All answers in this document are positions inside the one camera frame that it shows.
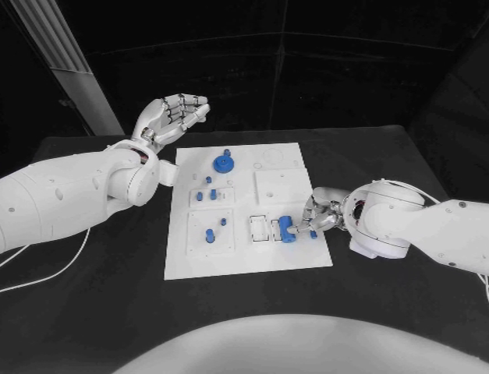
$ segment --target robotic hand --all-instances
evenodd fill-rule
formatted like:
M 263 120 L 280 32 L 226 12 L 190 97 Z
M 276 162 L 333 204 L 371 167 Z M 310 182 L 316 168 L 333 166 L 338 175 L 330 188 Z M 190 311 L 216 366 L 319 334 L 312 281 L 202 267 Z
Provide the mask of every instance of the robotic hand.
M 173 186 L 179 167 L 157 153 L 209 112 L 206 98 L 177 94 L 140 113 L 131 140 L 102 152 L 30 164 L 0 179 L 0 253 L 65 238 L 147 203 L 157 184 Z
M 427 196 L 436 205 L 426 207 Z M 440 203 L 416 187 L 374 181 L 352 192 L 319 187 L 303 221 L 287 231 L 349 231 L 349 248 L 371 259 L 400 259 L 413 244 L 439 263 L 489 276 L 489 204 Z

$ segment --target black tabletop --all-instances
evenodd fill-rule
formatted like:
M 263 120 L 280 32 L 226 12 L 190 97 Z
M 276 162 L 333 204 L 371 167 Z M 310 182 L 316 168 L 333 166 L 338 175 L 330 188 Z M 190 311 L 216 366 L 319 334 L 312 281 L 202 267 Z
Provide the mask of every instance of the black tabletop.
M 102 150 L 118 136 L 48 138 L 35 160 Z M 356 189 L 387 178 L 447 195 L 397 126 L 190 133 L 176 148 L 299 142 L 313 186 Z M 489 306 L 476 275 L 411 247 L 404 259 L 368 259 L 349 233 L 326 233 L 333 266 L 163 280 L 170 188 L 91 229 L 84 253 L 52 280 L 0 294 L 0 372 L 107 373 L 156 345 L 244 316 L 342 316 L 416 333 L 489 362 Z M 84 233 L 33 245 L 0 269 L 0 288 L 55 273 Z M 0 262 L 14 253 L 0 256 Z

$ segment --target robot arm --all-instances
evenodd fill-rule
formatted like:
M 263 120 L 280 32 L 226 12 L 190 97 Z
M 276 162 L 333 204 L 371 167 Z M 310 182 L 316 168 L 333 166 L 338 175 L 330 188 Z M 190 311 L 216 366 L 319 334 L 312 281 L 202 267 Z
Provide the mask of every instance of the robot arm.
M 0 253 L 79 233 L 147 203 L 159 183 L 173 186 L 179 167 L 156 154 L 209 111 L 205 97 L 156 99 L 131 140 L 102 152 L 40 161 L 0 179 Z
M 426 207 L 420 190 L 401 185 L 381 180 L 330 195 L 319 213 L 309 202 L 289 232 L 338 227 L 351 233 L 349 248 L 371 259 L 404 258 L 413 244 L 436 262 L 489 276 L 489 204 L 449 200 Z M 312 201 L 322 201 L 325 190 L 313 190 Z

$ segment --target small blue part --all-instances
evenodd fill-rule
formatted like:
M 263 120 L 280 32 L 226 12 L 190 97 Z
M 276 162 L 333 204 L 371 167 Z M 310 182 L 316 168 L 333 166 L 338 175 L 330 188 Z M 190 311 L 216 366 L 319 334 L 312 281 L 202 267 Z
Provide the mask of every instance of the small blue part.
M 206 230 L 206 243 L 214 243 L 214 231 L 211 228 Z
M 281 216 L 277 220 L 277 223 L 280 225 L 281 241 L 284 243 L 293 243 L 297 240 L 297 237 L 294 236 L 294 234 L 287 233 L 287 228 L 293 226 L 291 216 Z
M 225 154 L 224 156 L 218 156 L 214 159 L 212 167 L 218 173 L 222 173 L 222 174 L 228 173 L 232 170 L 234 166 L 235 166 L 235 161 Z

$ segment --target white board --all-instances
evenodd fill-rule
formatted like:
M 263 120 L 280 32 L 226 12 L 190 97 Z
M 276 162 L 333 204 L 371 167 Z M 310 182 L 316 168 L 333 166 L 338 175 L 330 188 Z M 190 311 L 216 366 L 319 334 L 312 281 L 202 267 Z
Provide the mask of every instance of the white board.
M 225 149 L 235 167 L 221 174 L 212 161 Z M 166 280 L 332 266 L 322 232 L 316 239 L 302 233 L 293 243 L 280 240 L 277 219 L 290 216 L 300 222 L 312 194 L 297 143 L 179 148 L 176 164 Z M 206 242 L 209 228 L 214 243 Z

